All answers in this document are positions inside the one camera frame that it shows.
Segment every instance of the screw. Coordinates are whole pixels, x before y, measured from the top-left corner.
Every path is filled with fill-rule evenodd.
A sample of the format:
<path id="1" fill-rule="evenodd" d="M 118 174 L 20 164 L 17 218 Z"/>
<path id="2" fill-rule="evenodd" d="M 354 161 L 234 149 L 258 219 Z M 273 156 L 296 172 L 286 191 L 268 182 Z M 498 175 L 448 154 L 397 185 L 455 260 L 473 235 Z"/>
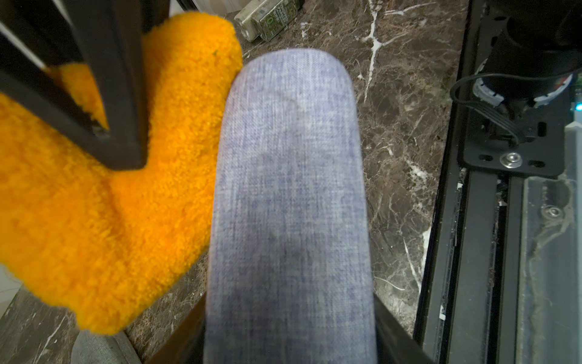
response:
<path id="1" fill-rule="evenodd" d="M 554 205 L 547 205 L 542 207 L 542 215 L 545 218 L 555 219 L 562 217 L 562 210 Z"/>
<path id="2" fill-rule="evenodd" d="M 501 156 L 499 161 L 501 162 L 501 164 L 503 164 L 507 168 L 517 168 L 517 167 L 521 166 L 521 164 L 523 162 L 521 160 L 521 156 L 519 155 L 519 153 L 514 152 L 514 151 L 511 151 L 509 153 L 505 153 L 504 155 Z"/>

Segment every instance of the orange microfiber towel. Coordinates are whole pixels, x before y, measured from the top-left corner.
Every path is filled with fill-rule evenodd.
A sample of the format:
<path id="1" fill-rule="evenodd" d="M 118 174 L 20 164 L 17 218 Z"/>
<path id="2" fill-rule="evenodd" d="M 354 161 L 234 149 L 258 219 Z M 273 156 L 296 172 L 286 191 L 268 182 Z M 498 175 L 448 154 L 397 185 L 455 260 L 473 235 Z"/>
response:
<path id="1" fill-rule="evenodd" d="M 147 166 L 113 172 L 0 94 L 0 261 L 81 328 L 115 334 L 207 248 L 226 96 L 242 67 L 232 25 L 186 13 L 143 38 Z M 106 125 L 86 65 L 49 70 Z"/>

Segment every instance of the marble countertop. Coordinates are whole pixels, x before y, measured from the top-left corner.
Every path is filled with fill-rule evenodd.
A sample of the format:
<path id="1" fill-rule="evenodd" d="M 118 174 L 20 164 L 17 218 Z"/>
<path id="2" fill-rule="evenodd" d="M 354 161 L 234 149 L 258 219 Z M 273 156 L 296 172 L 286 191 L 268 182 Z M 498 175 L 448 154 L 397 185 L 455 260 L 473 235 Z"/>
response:
<path id="1" fill-rule="evenodd" d="M 245 63 L 309 47 L 347 68 L 360 118 L 374 290 L 412 333 L 463 41 L 467 0 L 306 0 L 270 43 L 240 34 Z M 143 361 L 205 290 L 204 255 L 126 333 Z M 69 363 L 74 315 L 21 289 L 0 320 L 1 363 Z"/>

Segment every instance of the black cable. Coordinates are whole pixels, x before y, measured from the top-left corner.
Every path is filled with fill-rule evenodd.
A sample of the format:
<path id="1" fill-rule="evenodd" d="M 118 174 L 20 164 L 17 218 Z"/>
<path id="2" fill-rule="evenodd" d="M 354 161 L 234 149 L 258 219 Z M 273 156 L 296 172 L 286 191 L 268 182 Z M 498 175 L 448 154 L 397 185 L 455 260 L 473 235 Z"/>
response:
<path id="1" fill-rule="evenodd" d="M 561 77 L 566 77 L 566 76 L 571 75 L 572 73 L 578 73 L 580 71 L 582 71 L 582 66 L 575 69 L 575 70 L 564 72 L 564 73 L 561 73 L 561 74 L 556 75 L 556 76 L 544 76 L 544 77 L 518 76 L 518 75 L 509 75 L 507 73 L 495 73 L 495 72 L 477 73 L 475 75 L 466 76 L 466 77 L 463 77 L 460 80 L 458 80 L 453 85 L 453 87 L 451 87 L 451 89 L 450 89 L 450 97 L 454 102 L 456 102 L 460 105 L 464 105 L 469 109 L 475 110 L 476 112 L 478 112 L 482 116 L 491 120 L 493 123 L 499 125 L 500 127 L 504 128 L 505 130 L 507 130 L 507 132 L 515 138 L 516 143 L 520 144 L 520 143 L 524 143 L 526 141 L 526 136 L 521 131 L 521 129 L 517 126 L 517 124 L 515 124 L 515 122 L 513 120 L 502 115 L 496 109 L 494 109 L 491 105 L 489 105 L 483 101 L 459 99 L 459 97 L 457 96 L 457 92 L 459 91 L 461 86 L 467 82 L 477 80 L 477 79 L 482 79 L 485 77 L 501 77 L 501 78 L 519 80 L 519 81 L 548 81 L 548 80 L 555 80 L 555 79 L 558 79 Z"/>

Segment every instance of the black metal bracket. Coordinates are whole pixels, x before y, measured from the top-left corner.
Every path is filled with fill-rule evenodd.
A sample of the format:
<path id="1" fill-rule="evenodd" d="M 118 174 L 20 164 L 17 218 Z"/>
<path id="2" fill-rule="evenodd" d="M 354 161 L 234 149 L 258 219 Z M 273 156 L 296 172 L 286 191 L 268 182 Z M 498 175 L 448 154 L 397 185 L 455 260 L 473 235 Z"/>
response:
<path id="1" fill-rule="evenodd" d="M 30 7 L 17 8 L 10 0 L 0 4 L 10 9 L 0 17 L 2 23 L 22 37 L 20 40 L 45 64 L 76 61 L 74 50 L 78 46 L 101 93 L 109 129 L 92 121 L 68 94 L 56 87 L 4 36 L 0 37 L 0 90 L 108 168 L 144 167 L 148 115 L 141 34 L 142 30 L 147 31 L 167 18 L 169 2 L 65 0 L 76 40 L 75 45 L 65 36 L 59 43 L 61 49 L 72 50 L 68 53 L 59 52 L 59 47 L 50 42 L 55 38 L 54 32 L 47 27 L 38 31 L 28 22 Z M 60 13 L 55 13 L 58 13 L 56 8 L 51 9 L 55 29 L 67 34 L 63 31 L 68 29 L 67 22 Z"/>
<path id="2" fill-rule="evenodd" d="M 476 39 L 475 67 L 481 65 L 493 49 L 507 17 L 495 9 L 488 9 L 479 23 Z M 514 145 L 511 135 L 483 118 L 470 112 L 463 140 L 462 163 L 468 168 L 500 171 L 512 175 L 556 177 L 564 171 L 564 126 L 573 120 L 570 111 L 571 88 L 545 106 L 532 108 L 516 121 L 526 136 L 526 142 Z M 518 153 L 521 163 L 508 168 L 503 157 Z"/>

